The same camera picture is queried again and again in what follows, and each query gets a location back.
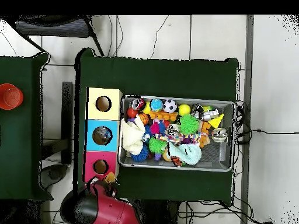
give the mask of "gray plastic bin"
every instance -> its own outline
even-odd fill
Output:
[[[142,98],[144,101],[150,101],[151,99],[169,100],[172,99],[177,102],[178,105],[188,104],[192,107],[193,104],[198,103],[202,106],[212,106],[219,110],[219,114],[224,113],[224,117],[219,127],[223,127],[228,131],[228,138],[225,142],[214,142],[209,134],[211,143],[205,145],[202,149],[202,156],[196,165],[185,165],[182,167],[176,167],[172,162],[167,162],[163,158],[160,161],[154,161],[153,159],[147,159],[144,162],[137,163],[132,158],[126,156],[126,151],[122,148],[122,138],[119,139],[119,154],[118,160],[121,166],[126,167],[150,167],[155,169],[181,169],[181,170],[201,170],[212,172],[228,172],[232,169],[233,157],[234,157],[234,139],[235,139],[235,119],[236,119],[236,105],[231,101],[216,101],[216,100],[195,100],[195,99],[183,99],[183,98],[166,98],[158,96],[123,96],[121,99],[121,114],[120,116],[127,121],[127,109],[130,106],[130,102],[133,99]]]

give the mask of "dark green tablecloth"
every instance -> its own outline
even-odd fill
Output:
[[[0,199],[50,200],[39,185],[41,157],[41,68],[48,54],[0,57],[0,84],[11,83],[24,95],[13,110],[0,109]]]
[[[125,95],[236,99],[238,61],[170,61],[158,59],[97,58],[90,48],[76,58],[79,93],[79,167],[82,185],[86,87],[120,89]],[[223,200],[231,203],[232,171],[185,171],[121,167],[119,198],[153,200]]]

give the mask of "yellow box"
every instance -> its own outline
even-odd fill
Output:
[[[88,87],[86,88],[86,96],[88,96],[89,120],[120,120],[120,100],[123,94],[119,89]],[[103,104],[109,105],[109,107],[100,109],[99,102],[105,102]]]

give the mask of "green toy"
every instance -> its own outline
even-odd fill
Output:
[[[166,146],[167,146],[166,141],[157,140],[153,137],[151,139],[149,139],[148,147],[149,147],[150,151],[153,153],[163,154]]]
[[[199,129],[199,120],[190,115],[186,114],[180,118],[180,131],[184,135],[195,134]]]

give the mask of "chair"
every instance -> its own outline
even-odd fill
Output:
[[[35,15],[2,17],[21,37],[43,52],[47,52],[29,36],[92,37],[101,56],[103,50],[91,24],[91,16]]]

